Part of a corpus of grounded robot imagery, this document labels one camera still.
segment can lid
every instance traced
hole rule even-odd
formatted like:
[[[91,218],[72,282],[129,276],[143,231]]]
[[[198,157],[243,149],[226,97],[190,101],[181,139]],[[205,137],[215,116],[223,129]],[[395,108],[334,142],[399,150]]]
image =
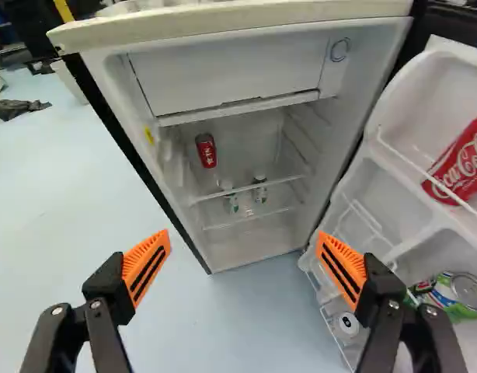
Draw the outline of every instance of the can lid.
[[[360,329],[360,323],[356,316],[350,312],[342,312],[337,317],[336,327],[338,327],[347,336],[356,336]]]
[[[455,274],[451,278],[451,289],[458,300],[477,311],[477,278],[471,274]]]
[[[222,179],[221,182],[220,182],[220,188],[222,190],[233,189],[233,183],[230,179]]]
[[[254,179],[256,179],[257,181],[264,181],[266,180],[266,175],[264,173],[255,173]]]

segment yellow sticker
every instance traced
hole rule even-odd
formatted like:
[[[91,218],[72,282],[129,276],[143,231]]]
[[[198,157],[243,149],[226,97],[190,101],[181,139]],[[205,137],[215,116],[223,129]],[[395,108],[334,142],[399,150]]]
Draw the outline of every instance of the yellow sticker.
[[[145,137],[150,145],[154,144],[154,136],[152,136],[151,129],[149,127],[144,128]]]

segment green can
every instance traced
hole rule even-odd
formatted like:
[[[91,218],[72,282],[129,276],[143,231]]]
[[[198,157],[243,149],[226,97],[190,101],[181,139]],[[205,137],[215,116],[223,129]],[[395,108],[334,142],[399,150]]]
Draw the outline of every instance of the green can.
[[[410,291],[420,303],[442,308],[454,323],[477,319],[477,277],[472,274],[444,271]]]

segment screw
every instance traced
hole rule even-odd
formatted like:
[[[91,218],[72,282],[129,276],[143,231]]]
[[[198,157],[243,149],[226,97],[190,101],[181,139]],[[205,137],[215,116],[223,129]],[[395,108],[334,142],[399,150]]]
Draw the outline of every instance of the screw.
[[[427,306],[427,307],[425,308],[425,311],[427,311],[427,313],[428,313],[430,316],[437,316],[437,310],[436,310],[436,309],[433,309],[432,307]]]
[[[100,301],[94,301],[92,302],[92,304],[90,305],[90,308],[91,309],[97,309],[98,307],[100,307],[102,303],[100,303]]]
[[[52,310],[52,315],[56,316],[59,315],[62,312],[62,307],[56,307],[55,309]]]
[[[399,303],[396,301],[388,301],[388,305],[391,309],[399,309]]]

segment black cloth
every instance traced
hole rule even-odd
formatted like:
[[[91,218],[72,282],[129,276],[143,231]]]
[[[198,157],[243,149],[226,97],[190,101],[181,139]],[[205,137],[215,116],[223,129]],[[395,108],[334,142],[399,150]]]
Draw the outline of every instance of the black cloth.
[[[52,106],[51,103],[41,103],[36,101],[19,101],[17,99],[0,99],[0,119],[11,120],[29,111],[43,110]]]

